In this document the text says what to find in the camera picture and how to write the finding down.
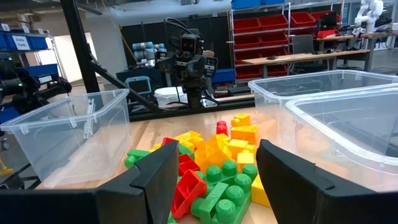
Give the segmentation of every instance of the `black robot frame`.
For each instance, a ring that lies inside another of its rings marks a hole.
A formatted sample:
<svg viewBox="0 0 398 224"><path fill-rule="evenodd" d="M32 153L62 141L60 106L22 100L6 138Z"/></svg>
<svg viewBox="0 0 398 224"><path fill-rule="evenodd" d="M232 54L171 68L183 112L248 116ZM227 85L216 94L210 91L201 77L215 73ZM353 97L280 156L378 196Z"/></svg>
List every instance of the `black robot frame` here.
<svg viewBox="0 0 398 224"><path fill-rule="evenodd" d="M100 87L96 79L95 73L98 73L107 81L118 88L127 88L130 90L132 100L142 104L148 111L140 113L130 113L130 121L141 121L146 119L167 118L173 116L183 116L189 114L209 113L214 111L231 110L238 108L247 108L254 106L254 98L240 98L236 100L219 101L218 106L209 108L190 109L182 105L178 108L163 109L146 100L133 89L129 88L125 83L112 76L105 68L102 68L95 60L90 52L90 46L87 43L83 25L78 13L77 3L75 0L61 0L61 5L65 19L67 21L70 37L75 48L76 57L79 63L81 75L87 93L99 92Z"/></svg>

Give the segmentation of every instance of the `pile of blocks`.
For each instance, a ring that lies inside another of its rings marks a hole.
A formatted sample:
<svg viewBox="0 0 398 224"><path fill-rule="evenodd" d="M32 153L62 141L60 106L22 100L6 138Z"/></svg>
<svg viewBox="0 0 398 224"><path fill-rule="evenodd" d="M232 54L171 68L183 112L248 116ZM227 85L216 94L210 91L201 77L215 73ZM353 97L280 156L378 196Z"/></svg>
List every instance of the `pile of blocks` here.
<svg viewBox="0 0 398 224"><path fill-rule="evenodd" d="M248 114L231 121L231 138L224 121L217 122L216 134L205 141L189 131L164 138L150 151L132 149L127 168L170 141L179 143L178 182L169 223L193 215L201 223L241 223L251 202L270 207L255 166L257 126Z"/></svg>

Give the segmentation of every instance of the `red lego block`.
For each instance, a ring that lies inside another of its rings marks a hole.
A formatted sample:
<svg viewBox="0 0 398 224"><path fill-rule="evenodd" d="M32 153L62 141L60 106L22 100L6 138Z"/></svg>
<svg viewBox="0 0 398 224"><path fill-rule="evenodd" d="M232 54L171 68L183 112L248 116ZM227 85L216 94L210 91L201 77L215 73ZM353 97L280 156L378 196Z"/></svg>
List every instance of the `red lego block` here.
<svg viewBox="0 0 398 224"><path fill-rule="evenodd" d="M178 157L178 175L183 176L187 170L200 171L200 167L188 154L182 154Z"/></svg>
<svg viewBox="0 0 398 224"><path fill-rule="evenodd" d="M225 125L226 126L226 122L225 121L219 121L219 122L217 122L217 126L219 126L219 125Z"/></svg>
<svg viewBox="0 0 398 224"><path fill-rule="evenodd" d="M216 134L225 134L228 136L228 128L226 125L217 125Z"/></svg>
<svg viewBox="0 0 398 224"><path fill-rule="evenodd" d="M182 218L190 213L193 201L206 194L207 184L194 171L188 170L175 188L172 214L174 218Z"/></svg>
<svg viewBox="0 0 398 224"><path fill-rule="evenodd" d="M172 138L168 138L168 137L163 138L162 146L166 145L170 141L178 141L178 140L175 140L175 139L172 139Z"/></svg>

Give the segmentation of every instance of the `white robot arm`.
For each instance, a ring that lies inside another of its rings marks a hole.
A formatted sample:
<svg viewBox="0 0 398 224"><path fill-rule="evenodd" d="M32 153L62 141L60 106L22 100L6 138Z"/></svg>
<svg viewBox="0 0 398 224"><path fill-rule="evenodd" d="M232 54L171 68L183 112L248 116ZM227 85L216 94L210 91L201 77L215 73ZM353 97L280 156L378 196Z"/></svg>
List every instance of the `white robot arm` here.
<svg viewBox="0 0 398 224"><path fill-rule="evenodd" d="M355 18L355 29L353 31L354 35L358 35L362 32L361 23L366 22L366 32L373 33L374 32L374 23L376 19L383 12L384 3L381 0L361 0L361 8ZM370 9L366 16L363 13Z"/></svg>

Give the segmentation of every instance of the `chair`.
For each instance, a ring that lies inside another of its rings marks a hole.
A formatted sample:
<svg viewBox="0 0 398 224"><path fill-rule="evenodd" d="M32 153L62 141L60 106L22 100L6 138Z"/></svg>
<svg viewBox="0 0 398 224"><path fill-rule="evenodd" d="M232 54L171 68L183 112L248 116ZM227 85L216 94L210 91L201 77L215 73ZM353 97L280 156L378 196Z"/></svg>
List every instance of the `chair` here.
<svg viewBox="0 0 398 224"><path fill-rule="evenodd" d="M312 35L295 35L292 36L293 54L304 54L314 52ZM303 74L312 72L322 72L328 70L328 65L323 63L299 62L293 65L293 74Z"/></svg>

